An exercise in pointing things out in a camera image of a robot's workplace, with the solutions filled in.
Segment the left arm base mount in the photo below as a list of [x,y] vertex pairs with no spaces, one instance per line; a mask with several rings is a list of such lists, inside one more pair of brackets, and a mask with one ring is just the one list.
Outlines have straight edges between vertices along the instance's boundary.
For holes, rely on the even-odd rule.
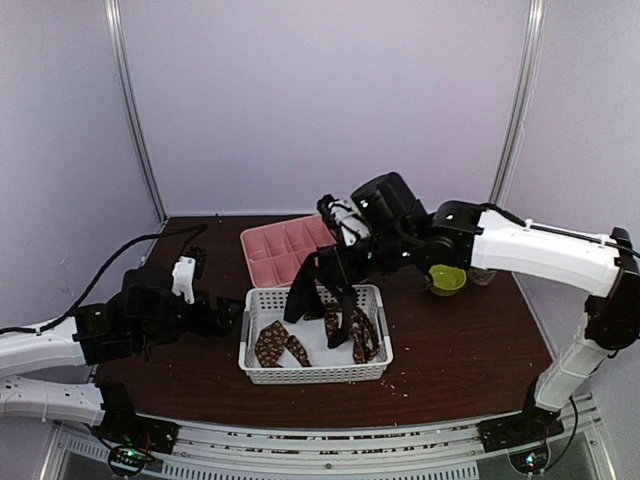
[[139,416],[117,419],[106,417],[92,428],[100,438],[126,444],[152,453],[171,454],[179,426],[174,422]]

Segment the white perforated plastic basket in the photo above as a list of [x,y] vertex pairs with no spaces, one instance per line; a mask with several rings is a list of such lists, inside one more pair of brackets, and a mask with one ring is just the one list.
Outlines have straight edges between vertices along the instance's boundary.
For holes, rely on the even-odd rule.
[[[356,287],[357,306],[372,321],[379,342],[377,355],[358,364],[353,359],[353,341],[335,349],[327,347],[322,319],[284,321],[287,287],[254,288],[247,292],[238,353],[238,366],[257,385],[350,383],[379,380],[394,360],[394,351],[383,301],[377,286]],[[305,349],[310,365],[302,366],[289,351],[284,351],[274,367],[260,365],[255,346],[261,331],[279,321]]]

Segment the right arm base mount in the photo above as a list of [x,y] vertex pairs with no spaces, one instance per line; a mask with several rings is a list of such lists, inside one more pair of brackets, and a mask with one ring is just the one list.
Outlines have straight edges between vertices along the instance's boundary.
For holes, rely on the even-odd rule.
[[486,453],[542,442],[564,432],[563,422],[556,413],[520,412],[477,425]]

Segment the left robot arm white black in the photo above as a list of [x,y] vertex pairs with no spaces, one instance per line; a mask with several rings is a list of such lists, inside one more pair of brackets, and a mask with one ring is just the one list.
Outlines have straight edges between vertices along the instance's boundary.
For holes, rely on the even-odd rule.
[[21,327],[1,336],[1,415],[104,426],[123,444],[144,433],[142,419],[118,382],[56,383],[31,373],[56,367],[98,366],[147,357],[184,334],[224,338],[244,310],[241,300],[179,297],[133,309],[121,297],[81,307],[60,322]]

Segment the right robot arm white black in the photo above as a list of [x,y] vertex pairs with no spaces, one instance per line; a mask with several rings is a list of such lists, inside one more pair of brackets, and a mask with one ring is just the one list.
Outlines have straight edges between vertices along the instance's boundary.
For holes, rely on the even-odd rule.
[[336,240],[329,268],[341,291],[376,273],[414,266],[428,274],[446,265],[521,273],[587,292],[573,341],[538,377],[530,405],[513,419],[519,440],[535,440],[550,426],[550,412],[610,353],[639,337],[639,267],[624,229],[574,232],[519,219],[494,204],[457,200],[429,213],[396,172],[370,180],[347,200],[325,195],[317,209]]

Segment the black necktie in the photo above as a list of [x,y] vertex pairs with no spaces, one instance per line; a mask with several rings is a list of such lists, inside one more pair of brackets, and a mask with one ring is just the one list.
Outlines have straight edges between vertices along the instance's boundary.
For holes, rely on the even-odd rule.
[[317,290],[323,286],[340,304],[342,321],[331,334],[327,346],[335,349],[349,339],[351,317],[357,306],[357,293],[349,281],[337,247],[323,247],[306,256],[290,286],[284,320],[295,324],[303,316],[320,318],[325,307]]

